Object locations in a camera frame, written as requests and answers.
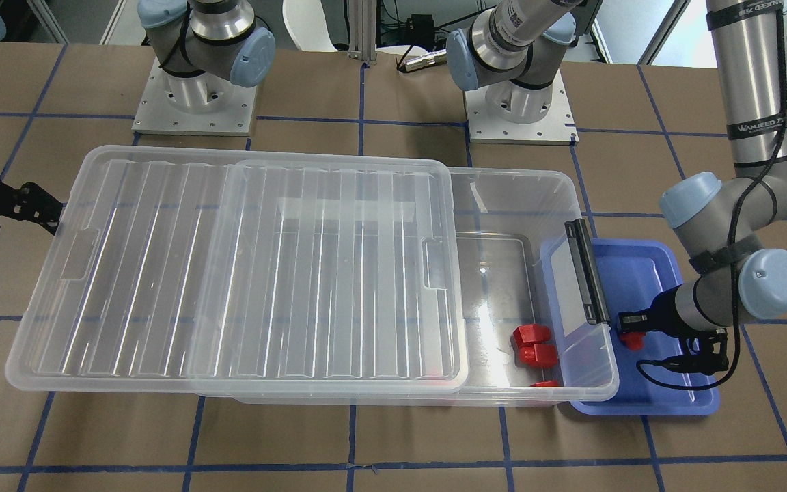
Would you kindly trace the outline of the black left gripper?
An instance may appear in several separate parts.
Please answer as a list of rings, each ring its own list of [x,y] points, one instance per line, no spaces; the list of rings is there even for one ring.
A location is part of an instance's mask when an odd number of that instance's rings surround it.
[[[622,311],[618,314],[618,333],[659,332],[667,336],[680,335],[681,317],[678,314],[675,294],[659,294],[652,305],[638,311]]]

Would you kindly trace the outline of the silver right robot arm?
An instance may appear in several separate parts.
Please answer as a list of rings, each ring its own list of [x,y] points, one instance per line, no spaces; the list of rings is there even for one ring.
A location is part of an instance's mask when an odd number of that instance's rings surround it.
[[[273,64],[274,34],[259,24],[250,2],[141,1],[137,15],[157,61],[158,73],[149,76],[157,88],[147,92],[174,112],[163,132],[187,133],[200,115],[233,109],[236,91],[259,86]],[[55,234],[64,208],[38,184],[11,187],[0,174],[0,217]]]

